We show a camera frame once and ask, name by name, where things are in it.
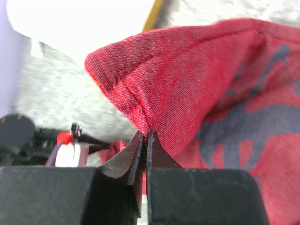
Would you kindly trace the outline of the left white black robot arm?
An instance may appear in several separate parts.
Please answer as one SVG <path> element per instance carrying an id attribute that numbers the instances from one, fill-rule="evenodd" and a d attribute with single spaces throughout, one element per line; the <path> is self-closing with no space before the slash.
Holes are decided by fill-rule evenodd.
<path id="1" fill-rule="evenodd" d="M 90 154 L 111 146 L 83 134 L 78 123 L 73 123 L 71 130 L 59 130 L 36 127 L 22 114 L 7 114 L 0 119 L 0 166 L 45 165 L 62 134 L 72 134 L 76 142 L 87 144 Z"/>

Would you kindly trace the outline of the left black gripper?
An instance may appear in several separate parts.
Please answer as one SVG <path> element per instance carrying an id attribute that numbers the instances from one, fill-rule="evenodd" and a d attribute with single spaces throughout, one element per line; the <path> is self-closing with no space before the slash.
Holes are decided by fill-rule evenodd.
<path id="1" fill-rule="evenodd" d="M 89 155 L 110 148 L 111 143 L 98 140 L 88 134 L 83 134 L 82 131 L 83 129 L 78 123 L 72 123 L 70 134 L 74 142 L 80 144 L 81 147 L 87 147 Z"/>

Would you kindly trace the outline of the white pillow yellow edge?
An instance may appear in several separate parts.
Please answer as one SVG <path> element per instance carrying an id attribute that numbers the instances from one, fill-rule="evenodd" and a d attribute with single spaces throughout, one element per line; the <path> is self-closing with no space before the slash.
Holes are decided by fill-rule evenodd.
<path id="1" fill-rule="evenodd" d="M 32 40 L 32 55 L 41 44 L 83 65 L 92 51 L 150 30 L 160 0 L 9 0 L 13 29 Z"/>

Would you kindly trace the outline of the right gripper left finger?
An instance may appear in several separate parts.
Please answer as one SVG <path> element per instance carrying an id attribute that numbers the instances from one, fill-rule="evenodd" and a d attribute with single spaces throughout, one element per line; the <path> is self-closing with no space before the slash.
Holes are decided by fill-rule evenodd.
<path id="1" fill-rule="evenodd" d="M 141 216 L 143 135 L 100 167 L 0 170 L 3 225 L 135 225 Z"/>

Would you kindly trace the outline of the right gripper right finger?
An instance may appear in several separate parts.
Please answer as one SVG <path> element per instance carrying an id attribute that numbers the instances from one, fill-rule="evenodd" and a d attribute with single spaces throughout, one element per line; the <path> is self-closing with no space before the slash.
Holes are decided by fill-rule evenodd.
<path id="1" fill-rule="evenodd" d="M 162 147 L 147 144 L 147 200 L 151 225 L 267 225 L 254 178 L 233 169 L 185 169 Z"/>

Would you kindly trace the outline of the red pillowcase grey print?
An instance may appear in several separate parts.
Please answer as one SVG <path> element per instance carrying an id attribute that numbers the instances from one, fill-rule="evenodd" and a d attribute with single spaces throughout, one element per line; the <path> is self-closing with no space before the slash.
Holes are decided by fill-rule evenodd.
<path id="1" fill-rule="evenodd" d="M 300 30 L 251 18 L 150 30 L 85 68 L 184 167 L 244 169 L 273 225 L 300 222 Z"/>

